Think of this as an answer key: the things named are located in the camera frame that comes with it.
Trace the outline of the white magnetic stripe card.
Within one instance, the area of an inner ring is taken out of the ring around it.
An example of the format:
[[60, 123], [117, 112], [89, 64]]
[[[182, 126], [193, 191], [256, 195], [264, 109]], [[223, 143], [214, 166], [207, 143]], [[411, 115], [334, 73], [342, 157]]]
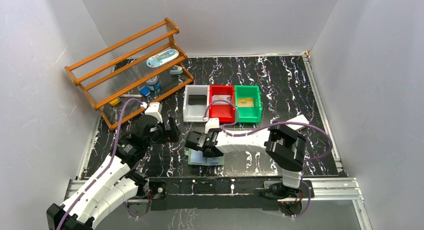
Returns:
[[217, 100], [217, 104], [225, 104], [224, 102], [222, 102], [222, 100], [227, 100], [231, 102], [232, 101], [231, 99], [232, 99], [231, 95], [213, 95], [212, 96], [212, 100], [213, 101]]

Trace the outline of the black VIP chip card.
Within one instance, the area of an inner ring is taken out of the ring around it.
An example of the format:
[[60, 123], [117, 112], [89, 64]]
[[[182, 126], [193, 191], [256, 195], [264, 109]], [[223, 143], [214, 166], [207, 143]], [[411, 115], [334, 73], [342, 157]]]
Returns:
[[207, 105], [208, 97], [206, 95], [189, 95], [188, 105]]

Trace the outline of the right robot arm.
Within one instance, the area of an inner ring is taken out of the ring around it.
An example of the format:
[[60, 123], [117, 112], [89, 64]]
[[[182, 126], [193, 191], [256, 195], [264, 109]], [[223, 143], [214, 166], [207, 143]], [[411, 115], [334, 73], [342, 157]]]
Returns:
[[305, 160], [305, 137], [286, 125], [254, 131], [227, 131], [218, 128], [207, 133], [190, 131], [185, 140], [189, 164], [220, 166], [231, 152], [267, 153], [282, 169], [282, 184], [297, 189]]

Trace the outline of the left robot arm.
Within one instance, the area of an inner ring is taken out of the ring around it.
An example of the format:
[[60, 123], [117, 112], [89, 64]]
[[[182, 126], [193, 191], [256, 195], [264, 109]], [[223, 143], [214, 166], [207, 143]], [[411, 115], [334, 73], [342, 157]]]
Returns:
[[50, 230], [94, 230], [127, 200], [152, 196], [149, 178], [135, 165], [155, 144], [175, 143], [181, 132], [173, 117], [169, 128], [155, 116], [143, 115], [130, 132], [115, 142], [98, 170], [62, 204], [46, 211]]

